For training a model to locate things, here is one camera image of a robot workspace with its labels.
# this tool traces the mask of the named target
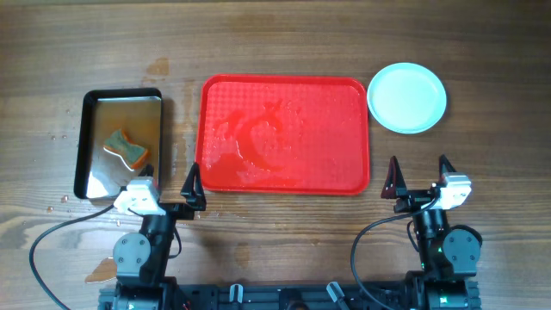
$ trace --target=round plate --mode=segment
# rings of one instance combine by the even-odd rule
[[[446,91],[429,69],[411,63],[389,65],[368,87],[371,115],[396,133],[421,133],[433,127],[446,109]]]

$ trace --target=metal tray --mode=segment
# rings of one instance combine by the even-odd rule
[[[163,99],[154,88],[92,90],[84,96],[74,193],[80,199],[115,198],[138,176],[120,157],[103,150],[103,141],[123,128],[134,143],[150,151],[145,165],[159,183],[163,136]]]

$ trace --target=wood grain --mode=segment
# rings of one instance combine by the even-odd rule
[[[449,220],[485,238],[476,277],[483,307],[550,308],[549,12],[546,2],[505,1],[0,8],[0,309],[55,308],[32,277],[29,246],[50,226],[100,207],[71,193],[87,91],[162,91],[162,200],[178,202],[208,77],[349,76],[367,85],[400,61],[433,70],[449,106],[431,130],[411,136],[369,118],[372,179],[361,195],[210,193],[207,212],[178,225],[184,251],[167,273],[180,283],[351,282],[353,238],[392,214],[392,203],[379,198],[389,158],[398,157],[410,187],[425,188],[446,153],[474,182]],[[148,71],[159,61],[167,62],[166,75]],[[94,309],[98,289],[114,282],[84,278],[138,228],[139,219],[113,212],[68,226],[43,241],[37,267],[70,307]],[[404,221],[364,238],[358,269],[365,279],[400,279],[418,269]]]

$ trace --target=red tray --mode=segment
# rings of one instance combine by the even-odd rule
[[[211,77],[195,154],[204,187],[359,194],[369,182],[366,100],[349,77]]]

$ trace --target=white plate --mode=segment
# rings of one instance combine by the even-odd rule
[[[396,133],[421,133],[433,127],[446,109],[446,91],[429,69],[398,63],[379,71],[368,87],[371,115]]]

